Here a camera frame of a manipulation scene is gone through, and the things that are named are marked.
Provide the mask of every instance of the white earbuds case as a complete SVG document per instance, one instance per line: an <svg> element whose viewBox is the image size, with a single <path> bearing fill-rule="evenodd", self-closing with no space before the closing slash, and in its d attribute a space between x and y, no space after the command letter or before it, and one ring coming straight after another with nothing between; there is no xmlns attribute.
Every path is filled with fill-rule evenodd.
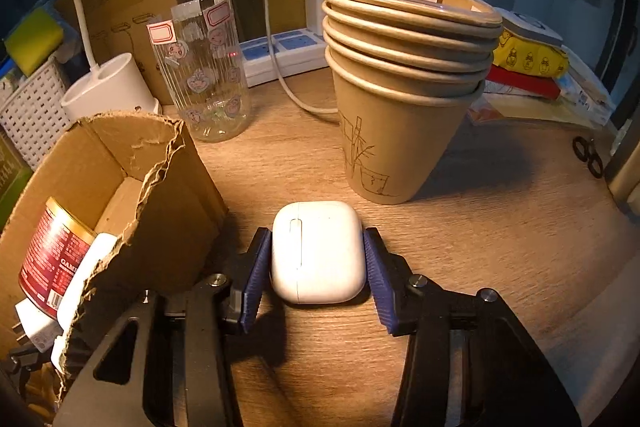
<svg viewBox="0 0 640 427"><path fill-rule="evenodd" d="M285 206L273 221L271 253L271 285L293 304L348 301L367 279L360 219L340 201Z"/></svg>

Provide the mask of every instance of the power strip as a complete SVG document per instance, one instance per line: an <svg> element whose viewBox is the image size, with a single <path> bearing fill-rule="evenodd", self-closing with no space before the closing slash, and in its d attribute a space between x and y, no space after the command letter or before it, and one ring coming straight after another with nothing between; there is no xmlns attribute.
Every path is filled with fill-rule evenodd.
<svg viewBox="0 0 640 427"><path fill-rule="evenodd" d="M273 51L282 76L305 73L305 71L326 68L324 49L326 44L309 30L293 30L271 36ZM278 75L271 64L267 37L261 37L240 44L244 74L249 87L275 80Z"/></svg>

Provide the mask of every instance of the yellow package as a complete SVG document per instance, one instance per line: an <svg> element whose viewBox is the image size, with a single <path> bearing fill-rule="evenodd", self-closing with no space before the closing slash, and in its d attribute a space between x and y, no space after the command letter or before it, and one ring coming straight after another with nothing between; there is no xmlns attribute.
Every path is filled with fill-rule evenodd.
<svg viewBox="0 0 640 427"><path fill-rule="evenodd" d="M494 51L494 65L505 70L557 78L569 67L565 52L548 44L524 39L504 29L499 40Z"/></svg>

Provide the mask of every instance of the white plastic basket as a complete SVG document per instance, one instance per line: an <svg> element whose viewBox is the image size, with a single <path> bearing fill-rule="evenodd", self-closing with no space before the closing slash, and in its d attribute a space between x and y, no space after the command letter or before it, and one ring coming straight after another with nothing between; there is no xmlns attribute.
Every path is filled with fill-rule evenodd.
<svg viewBox="0 0 640 427"><path fill-rule="evenodd" d="M60 105L66 88L51 55L0 108L0 124L33 170L71 124Z"/></svg>

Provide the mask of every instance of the torn cardboard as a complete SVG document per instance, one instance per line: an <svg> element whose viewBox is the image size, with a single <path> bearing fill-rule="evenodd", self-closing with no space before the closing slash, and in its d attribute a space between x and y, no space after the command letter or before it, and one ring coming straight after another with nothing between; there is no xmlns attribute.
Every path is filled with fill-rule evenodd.
<svg viewBox="0 0 640 427"><path fill-rule="evenodd" d="M90 349L145 289L190 288L226 214L183 121L136 112L79 120L41 163L0 237L0 357L15 346L18 272L50 196L92 229L118 235L72 324Z"/></svg>

